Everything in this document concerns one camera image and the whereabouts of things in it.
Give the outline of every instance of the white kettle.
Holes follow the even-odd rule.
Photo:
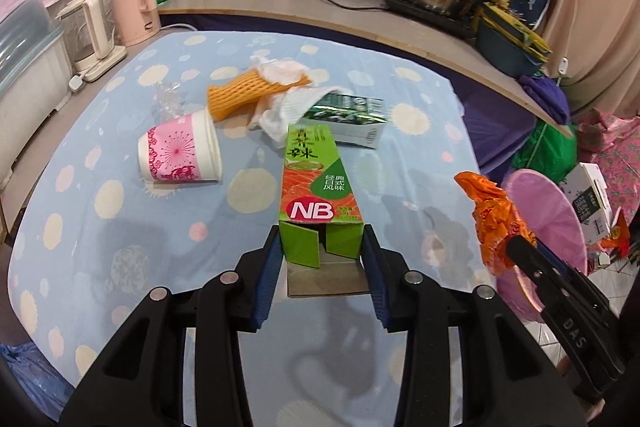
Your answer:
[[[108,29],[102,0],[74,0],[58,18],[74,69],[86,82],[93,82],[126,57],[127,49],[115,45],[113,23]]]

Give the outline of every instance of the orange foam net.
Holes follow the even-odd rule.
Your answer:
[[[272,84],[260,76],[256,70],[236,76],[224,86],[209,86],[207,107],[214,121],[221,121],[246,103],[258,102],[267,94],[285,92],[291,87],[306,86],[311,80],[302,75],[295,84]]]

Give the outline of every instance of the paper cup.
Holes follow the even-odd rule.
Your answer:
[[[150,182],[217,181],[222,159],[206,109],[162,123],[138,140],[142,177]]]

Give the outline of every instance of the crumpled paper towel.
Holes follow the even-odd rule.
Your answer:
[[[251,68],[258,71],[267,82],[283,86],[295,84],[309,70],[304,64],[290,58],[268,60],[261,55],[251,56]]]
[[[318,100],[330,92],[348,93],[350,91],[340,86],[303,86],[264,96],[255,107],[249,129],[261,127],[276,147],[283,148],[287,140],[289,124],[300,120]]]
[[[277,82],[288,86],[295,84],[308,72],[308,68],[295,60],[267,60],[253,55],[252,68],[267,82]],[[290,123],[296,123],[318,100],[330,92],[350,93],[340,86],[291,87],[286,92],[262,97],[256,107],[249,129],[262,128],[278,148],[283,148],[287,140]]]

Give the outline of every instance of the pink floral pattern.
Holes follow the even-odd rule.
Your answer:
[[[201,179],[190,114],[149,129],[146,133],[149,171],[158,181]]]
[[[592,109],[576,128],[578,161],[597,163],[612,210],[631,223],[640,205],[640,116],[622,119]]]

